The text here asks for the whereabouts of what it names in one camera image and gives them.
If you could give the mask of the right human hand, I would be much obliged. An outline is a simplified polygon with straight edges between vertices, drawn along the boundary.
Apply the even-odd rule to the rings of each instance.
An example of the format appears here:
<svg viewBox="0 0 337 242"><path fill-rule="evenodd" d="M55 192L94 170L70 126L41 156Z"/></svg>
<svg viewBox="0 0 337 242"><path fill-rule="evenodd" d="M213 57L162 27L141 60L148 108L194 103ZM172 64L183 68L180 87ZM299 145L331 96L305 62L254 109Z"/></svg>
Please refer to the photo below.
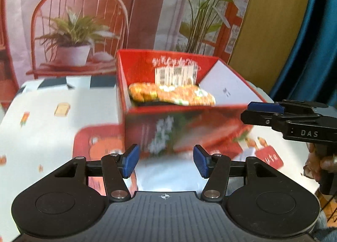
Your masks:
<svg viewBox="0 0 337 242"><path fill-rule="evenodd" d="M303 167L303 174L309 179L320 182L323 179L323 171L336 173L336 155L320 157L314 143L307 143L309 151L306 163Z"/></svg>

